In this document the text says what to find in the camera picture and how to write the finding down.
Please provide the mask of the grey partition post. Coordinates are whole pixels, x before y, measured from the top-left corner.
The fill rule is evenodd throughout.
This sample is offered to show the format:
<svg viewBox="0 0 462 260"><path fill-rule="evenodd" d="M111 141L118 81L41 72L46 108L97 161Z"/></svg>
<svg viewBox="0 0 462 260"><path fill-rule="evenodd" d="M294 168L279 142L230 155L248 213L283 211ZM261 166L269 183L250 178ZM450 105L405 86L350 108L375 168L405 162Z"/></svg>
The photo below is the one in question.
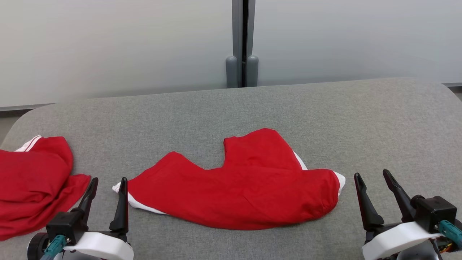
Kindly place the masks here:
<svg viewBox="0 0 462 260"><path fill-rule="evenodd" d="M232 0L233 54L238 60L238 88L246 87L246 60L253 54L256 0Z"/></svg>

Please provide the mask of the red shorts with white band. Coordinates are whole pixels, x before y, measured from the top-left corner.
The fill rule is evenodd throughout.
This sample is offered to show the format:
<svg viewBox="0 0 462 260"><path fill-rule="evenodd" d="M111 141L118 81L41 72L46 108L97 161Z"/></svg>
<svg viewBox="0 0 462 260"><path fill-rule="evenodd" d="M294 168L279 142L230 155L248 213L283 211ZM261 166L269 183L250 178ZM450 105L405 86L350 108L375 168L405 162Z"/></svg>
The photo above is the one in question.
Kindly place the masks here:
<svg viewBox="0 0 462 260"><path fill-rule="evenodd" d="M224 139L221 167L178 152L128 181L134 208L219 229L259 230L317 220L337 205L345 177L308 169L273 129Z"/></svg>

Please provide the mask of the grey rounded post bumper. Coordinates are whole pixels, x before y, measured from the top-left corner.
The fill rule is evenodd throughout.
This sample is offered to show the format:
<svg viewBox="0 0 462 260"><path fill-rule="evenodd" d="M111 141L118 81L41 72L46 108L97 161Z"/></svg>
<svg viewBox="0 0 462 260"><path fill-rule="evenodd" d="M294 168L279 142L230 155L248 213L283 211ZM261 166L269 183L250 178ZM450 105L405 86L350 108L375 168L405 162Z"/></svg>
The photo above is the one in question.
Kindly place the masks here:
<svg viewBox="0 0 462 260"><path fill-rule="evenodd" d="M258 86L258 65L259 59L255 55L247 57L246 60L246 87Z"/></svg>
<svg viewBox="0 0 462 260"><path fill-rule="evenodd" d="M229 56L225 60L226 64L226 88L238 88L238 60L234 56Z"/></svg>

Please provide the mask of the grey wall base rail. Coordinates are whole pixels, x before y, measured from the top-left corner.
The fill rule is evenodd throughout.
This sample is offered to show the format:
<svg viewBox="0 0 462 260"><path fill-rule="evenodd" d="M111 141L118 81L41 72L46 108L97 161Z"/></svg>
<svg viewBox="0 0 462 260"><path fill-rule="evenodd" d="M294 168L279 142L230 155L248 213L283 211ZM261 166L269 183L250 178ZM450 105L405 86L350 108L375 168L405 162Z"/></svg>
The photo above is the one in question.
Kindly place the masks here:
<svg viewBox="0 0 462 260"><path fill-rule="evenodd" d="M455 82L455 83L443 83L446 87L448 87L452 92L462 92L462 82ZM36 108L40 108L47 105L53 105L53 103L48 104L38 104L38 105L23 105L23 106L12 106L12 107L0 107L0 113L12 113L13 111L25 111L25 110L33 110Z"/></svg>

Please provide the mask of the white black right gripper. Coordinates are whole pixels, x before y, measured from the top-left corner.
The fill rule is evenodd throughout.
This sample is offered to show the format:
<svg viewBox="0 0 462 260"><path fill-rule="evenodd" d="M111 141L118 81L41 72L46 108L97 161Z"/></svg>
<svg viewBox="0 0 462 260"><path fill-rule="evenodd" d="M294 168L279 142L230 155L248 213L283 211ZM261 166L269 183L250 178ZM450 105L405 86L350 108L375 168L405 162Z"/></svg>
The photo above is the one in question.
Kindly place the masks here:
<svg viewBox="0 0 462 260"><path fill-rule="evenodd" d="M401 221L404 223L375 236L370 242L363 245L362 253L365 260L386 258L430 238L443 236L441 233L431 234L414 222L415 209L411 206L411 198L390 171L383 169L383 177L388 189L394 194L402 214ZM368 197L367 187L360 173L354 174L354 181L364 230L374 231L383 227L383 217L376 212Z"/></svg>

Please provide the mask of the red shirt white striped trim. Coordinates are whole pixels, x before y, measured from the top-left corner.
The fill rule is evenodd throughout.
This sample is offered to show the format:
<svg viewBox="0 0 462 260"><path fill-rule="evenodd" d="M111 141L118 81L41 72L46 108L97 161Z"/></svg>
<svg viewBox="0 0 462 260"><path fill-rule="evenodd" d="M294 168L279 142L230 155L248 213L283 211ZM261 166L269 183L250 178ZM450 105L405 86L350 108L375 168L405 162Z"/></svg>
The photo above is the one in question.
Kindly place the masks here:
<svg viewBox="0 0 462 260"><path fill-rule="evenodd" d="M38 231L81 199L90 176L72 175L74 156L62 136L0 149L0 241Z"/></svg>

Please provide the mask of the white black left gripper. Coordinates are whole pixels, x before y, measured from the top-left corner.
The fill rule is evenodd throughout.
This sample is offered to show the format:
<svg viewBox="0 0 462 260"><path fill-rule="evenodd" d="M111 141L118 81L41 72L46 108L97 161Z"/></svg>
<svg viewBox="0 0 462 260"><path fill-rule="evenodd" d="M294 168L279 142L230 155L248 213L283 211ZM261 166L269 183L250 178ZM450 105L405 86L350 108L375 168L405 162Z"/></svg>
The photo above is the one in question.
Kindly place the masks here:
<svg viewBox="0 0 462 260"><path fill-rule="evenodd" d="M83 224L87 224L91 204L96 196L99 178L92 178L86 192L83 194L79 206L71 212L76 212ZM129 231L128 221L128 180L121 179L117 194L119 196L117 210L113 221L109 224L109 230L116 234L127 234ZM131 245L123 240L99 232L85 232L71 250L84 255L94 256L106 260L133 260L134 251Z"/></svg>

